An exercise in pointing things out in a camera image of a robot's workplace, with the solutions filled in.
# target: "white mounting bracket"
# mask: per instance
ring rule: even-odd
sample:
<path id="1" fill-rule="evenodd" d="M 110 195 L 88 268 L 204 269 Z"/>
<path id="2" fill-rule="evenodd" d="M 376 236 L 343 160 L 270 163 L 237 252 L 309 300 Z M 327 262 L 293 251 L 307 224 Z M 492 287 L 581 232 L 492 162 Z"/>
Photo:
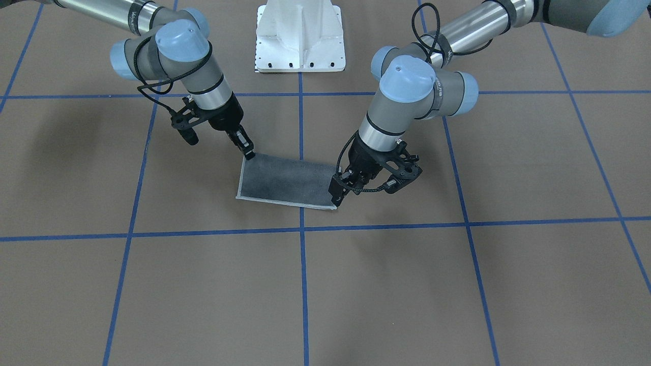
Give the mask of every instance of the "white mounting bracket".
<path id="1" fill-rule="evenodd" d="M 259 72 L 332 72 L 346 67 L 341 9 L 330 0 L 268 0 L 258 8 Z"/>

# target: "gray cloth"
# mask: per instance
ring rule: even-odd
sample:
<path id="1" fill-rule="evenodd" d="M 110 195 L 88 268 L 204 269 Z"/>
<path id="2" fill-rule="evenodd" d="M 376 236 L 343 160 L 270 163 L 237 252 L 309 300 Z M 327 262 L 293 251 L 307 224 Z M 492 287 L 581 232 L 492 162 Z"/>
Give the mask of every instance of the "gray cloth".
<path id="1" fill-rule="evenodd" d="M 327 189 L 335 167 L 256 154 L 244 160 L 237 199 L 336 210 Z"/>

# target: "robotic arm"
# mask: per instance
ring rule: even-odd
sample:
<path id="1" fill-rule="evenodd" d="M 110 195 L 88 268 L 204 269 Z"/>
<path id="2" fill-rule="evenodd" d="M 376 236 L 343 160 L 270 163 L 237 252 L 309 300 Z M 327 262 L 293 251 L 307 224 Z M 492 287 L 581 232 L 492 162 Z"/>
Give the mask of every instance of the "robotic arm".
<path id="1" fill-rule="evenodd" d="M 419 36 L 414 19 L 411 26 L 418 42 L 403 48 L 380 49 L 371 62 L 371 73 L 380 81 L 366 117 L 346 143 L 337 162 L 329 193 L 339 206 L 349 193 L 386 191 L 395 193 L 413 182 L 422 169 L 418 155 L 410 155 L 402 140 L 413 119 L 455 116 L 470 111 L 478 98 L 475 79 L 463 72 L 444 69 L 453 58 L 486 48 L 493 38 L 541 21 L 592 36 L 611 37 L 628 29 L 648 9 L 649 0 L 486 0 L 477 8 L 435 31 Z M 339 163 L 348 151 L 349 164 Z M 382 169 L 391 175 L 376 189 L 365 189 Z"/>
<path id="2" fill-rule="evenodd" d="M 118 75 L 143 83 L 138 90 L 163 106 L 171 115 L 172 127 L 190 145 L 199 142 L 193 127 L 208 121 L 225 131 L 247 159 L 255 156 L 253 142 L 240 124 L 243 111 L 208 41 L 208 21 L 200 11 L 174 11 L 145 0 L 43 0 L 69 8 L 132 32 L 138 38 L 116 43 L 111 64 Z M 148 84 L 147 81 L 163 80 Z M 181 81 L 189 95 L 185 107 L 175 111 L 149 96 L 166 94 L 174 81 Z M 169 85 L 160 92 L 155 87 Z"/>

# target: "black cable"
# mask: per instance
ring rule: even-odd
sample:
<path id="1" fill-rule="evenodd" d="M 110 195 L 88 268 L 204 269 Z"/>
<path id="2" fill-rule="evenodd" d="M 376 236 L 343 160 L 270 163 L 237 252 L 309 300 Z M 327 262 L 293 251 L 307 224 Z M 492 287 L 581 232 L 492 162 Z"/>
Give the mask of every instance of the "black cable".
<path id="1" fill-rule="evenodd" d="M 432 37 L 432 38 L 434 39 L 434 41 L 432 42 L 432 45 L 431 45 L 431 46 L 428 46 L 427 44 L 425 44 L 425 42 L 423 42 L 423 40 L 422 40 L 422 36 L 419 36 L 419 35 L 418 35 L 418 31 L 416 31 L 416 24 L 415 24 L 415 21 L 416 21 L 416 15 L 418 15 L 418 12 L 419 12 L 422 8 L 424 8 L 424 7 L 430 7 L 430 8 L 432 8 L 432 9 L 434 10 L 434 14 L 436 15 L 436 32 L 434 33 L 434 36 Z M 421 45 L 425 50 L 427 50 L 427 52 L 426 52 L 426 54 L 427 54 L 427 60 L 425 60 L 426 62 L 428 62 L 428 63 L 431 63 L 431 62 L 432 62 L 431 58 L 432 58 L 432 55 L 433 55 L 434 53 L 438 53 L 438 54 L 440 54 L 440 55 L 443 54 L 443 51 L 442 51 L 442 50 L 440 50 L 440 49 L 436 49 L 436 45 L 437 45 L 438 42 L 439 42 L 439 34 L 441 33 L 441 16 L 439 15 L 439 10 L 436 8 L 436 6 L 435 6 L 434 4 L 432 4 L 432 3 L 424 3 L 424 4 L 419 5 L 419 6 L 416 8 L 416 10 L 414 10 L 413 14 L 411 15 L 411 31 L 413 31 L 413 34 L 416 36 L 416 39 L 418 40 L 418 43 L 419 43 L 419 44 L 420 44 L 420 45 Z M 453 56 L 468 56 L 468 55 L 472 55 L 473 53 L 477 53 L 477 52 L 479 52 L 479 51 L 482 51 L 482 50 L 486 49 L 488 46 L 490 46 L 490 44 L 491 44 L 492 42 L 493 42 L 493 40 L 491 39 L 491 40 L 489 40 L 485 45 L 483 45 L 482 47 L 479 47 L 479 48 L 477 48 L 477 49 L 474 49 L 473 51 L 468 51 L 468 52 L 453 52 L 452 55 L 453 55 Z"/>
<path id="2" fill-rule="evenodd" d="M 170 115 L 174 116 L 176 114 L 176 111 L 173 110 L 172 107 L 170 107 L 167 104 L 164 104 L 163 102 L 160 102 L 160 101 L 156 100 L 155 98 L 151 97 L 151 95 L 145 93 L 145 89 L 148 89 L 148 90 L 150 90 L 150 91 L 152 91 L 152 92 L 154 92 L 154 93 L 156 93 L 158 95 L 165 95 L 165 94 L 169 93 L 170 91 L 172 91 L 172 88 L 174 87 L 174 82 L 175 81 L 181 80 L 184 77 L 188 77 L 191 74 L 194 74 L 197 70 L 202 68 L 208 62 L 208 60 L 210 60 L 210 57 L 212 56 L 212 44 L 210 42 L 208 42 L 208 47 L 209 47 L 208 48 L 208 54 L 201 60 L 201 62 L 197 66 L 192 68 L 192 70 L 190 70 L 190 71 L 188 71 L 188 72 L 186 72 L 186 73 L 184 73 L 182 75 L 172 77 L 172 78 L 167 79 L 167 80 L 160 81 L 158 83 L 148 84 L 145 81 L 142 73 L 140 73 L 140 69 L 138 68 L 138 56 L 140 55 L 140 51 L 142 51 L 143 47 L 145 47 L 151 41 L 151 39 L 152 39 L 152 37 L 145 38 L 135 48 L 135 52 L 134 52 L 134 55 L 133 55 L 133 69 L 135 70 L 135 77 L 138 80 L 140 80 L 141 83 L 143 83 L 141 86 L 139 86 L 136 89 L 142 95 L 144 95 L 147 99 L 151 100 L 152 102 L 158 104 L 161 107 L 164 107 L 169 112 Z M 166 91 L 161 92 L 161 91 L 157 91 L 156 89 L 153 89 L 154 87 L 162 87 L 163 85 L 169 85 L 169 87 L 167 88 Z"/>
<path id="3" fill-rule="evenodd" d="M 374 190 L 368 190 L 366 188 L 355 188 L 347 185 L 342 179 L 341 175 L 339 174 L 339 169 L 341 165 L 341 158 L 344 156 L 344 153 L 346 152 L 346 149 L 348 148 L 348 145 L 350 145 L 351 142 L 357 137 L 357 131 L 350 137 L 348 142 L 344 145 L 344 148 L 341 149 L 341 152 L 339 153 L 339 158 L 337 158 L 337 166 L 335 170 L 335 174 L 332 176 L 335 182 L 337 182 L 340 186 L 342 186 L 344 189 L 353 191 L 353 192 L 359 192 L 359 193 L 376 193 L 376 192 L 382 192 L 383 190 L 386 190 L 388 187 L 385 186 L 385 184 L 382 184 L 380 187 L 377 187 Z"/>

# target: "light blue joint cap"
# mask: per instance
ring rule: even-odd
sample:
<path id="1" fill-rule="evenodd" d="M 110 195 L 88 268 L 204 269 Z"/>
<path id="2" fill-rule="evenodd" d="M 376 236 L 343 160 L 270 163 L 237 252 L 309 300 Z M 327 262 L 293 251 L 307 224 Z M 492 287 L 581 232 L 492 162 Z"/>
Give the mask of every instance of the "light blue joint cap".
<path id="1" fill-rule="evenodd" d="M 165 24 L 156 33 L 156 44 L 165 57 L 181 63 L 201 60 L 210 50 L 208 40 L 199 26 L 187 19 Z"/>
<path id="2" fill-rule="evenodd" d="M 457 72 L 464 79 L 464 98 L 461 100 L 461 106 L 451 116 L 458 116 L 470 112 L 477 104 L 479 99 L 479 85 L 477 80 L 471 74 Z"/>
<path id="3" fill-rule="evenodd" d="M 648 0 L 610 0 L 592 20 L 589 36 L 614 37 L 629 29 L 649 5 Z"/>
<path id="4" fill-rule="evenodd" d="M 199 10 L 195 8 L 185 8 L 183 9 L 186 12 L 190 13 L 192 15 L 192 18 L 195 19 L 197 24 L 199 25 L 199 29 L 201 30 L 201 34 L 203 34 L 206 38 L 210 36 L 210 25 L 208 24 L 208 20 L 206 19 L 206 16 Z"/>
<path id="5" fill-rule="evenodd" d="M 392 49 L 397 48 L 394 46 L 384 46 L 380 48 L 375 55 L 373 60 L 370 62 L 370 73 L 373 74 L 375 80 L 380 81 L 382 78 L 382 65 L 384 64 L 384 59 L 387 58 L 387 54 Z"/>
<path id="6" fill-rule="evenodd" d="M 380 79 L 380 91 L 398 103 L 413 103 L 434 89 L 436 72 L 425 61 L 401 55 L 393 59 Z"/>
<path id="7" fill-rule="evenodd" d="M 131 71 L 129 63 L 126 60 L 126 55 L 124 54 L 124 45 L 128 40 L 121 40 L 111 47 L 111 66 L 115 72 L 127 80 L 138 80 L 137 77 Z"/>

